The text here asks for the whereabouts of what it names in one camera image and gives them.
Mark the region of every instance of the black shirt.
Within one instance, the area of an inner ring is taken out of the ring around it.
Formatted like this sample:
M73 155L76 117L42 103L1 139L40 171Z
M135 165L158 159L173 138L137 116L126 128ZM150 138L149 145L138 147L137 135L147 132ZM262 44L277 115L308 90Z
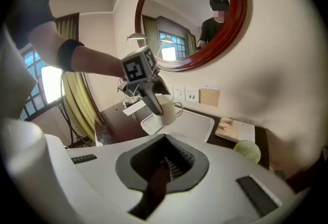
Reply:
M49 0L15 0L5 23L17 48L21 49L28 44L30 31L53 20Z
M224 23L218 23L213 17L204 21L201 25L201 33L199 41L209 43L210 40L217 34L222 28Z

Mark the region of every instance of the green curtain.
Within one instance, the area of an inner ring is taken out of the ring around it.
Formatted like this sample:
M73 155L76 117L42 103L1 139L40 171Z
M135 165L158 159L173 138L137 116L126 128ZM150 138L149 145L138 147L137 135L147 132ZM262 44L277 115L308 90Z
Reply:
M147 37L147 45L152 49L152 52L157 55L159 51L159 32L157 30L156 19L149 16L142 16L143 29Z
M190 56L196 52L196 37L187 30L187 45L188 45L188 55Z
M65 39L78 40L79 13L56 19L59 33ZM63 75L65 91L64 104L68 115L77 130L95 141L94 121L96 111L89 98L81 73L65 72Z

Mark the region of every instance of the white mug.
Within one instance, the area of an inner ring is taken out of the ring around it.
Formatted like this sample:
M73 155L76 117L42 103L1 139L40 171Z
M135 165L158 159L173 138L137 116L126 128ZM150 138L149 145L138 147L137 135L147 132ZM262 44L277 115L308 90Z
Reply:
M163 110L163 115L153 114L154 120L159 126L168 126L172 124L178 116L182 115L183 105L181 102L173 101L173 96L159 95L156 98ZM181 105L181 110L177 113L174 104Z

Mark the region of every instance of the white tray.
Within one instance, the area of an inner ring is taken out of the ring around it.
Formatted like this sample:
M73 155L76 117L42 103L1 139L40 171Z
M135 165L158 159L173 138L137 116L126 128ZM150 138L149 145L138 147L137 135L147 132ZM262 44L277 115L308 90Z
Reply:
M153 114L141 121L141 127L149 135L170 134L172 136L183 136L197 141L206 142L214 127L214 120L210 117L199 115L184 110L182 115L168 126L159 126L153 119Z

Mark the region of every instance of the person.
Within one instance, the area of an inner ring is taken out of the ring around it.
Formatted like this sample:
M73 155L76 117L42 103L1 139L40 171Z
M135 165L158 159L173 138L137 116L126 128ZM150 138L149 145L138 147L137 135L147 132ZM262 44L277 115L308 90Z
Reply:
M203 49L206 44L213 39L217 32L220 31L227 18L229 6L228 0L210 0L210 7L213 17L204 21L201 25L201 33L196 52Z
M36 84L17 51L28 42L43 61L64 71L124 78L120 59L59 34L49 0L14 0L0 31L0 82L6 90L0 116L19 118Z

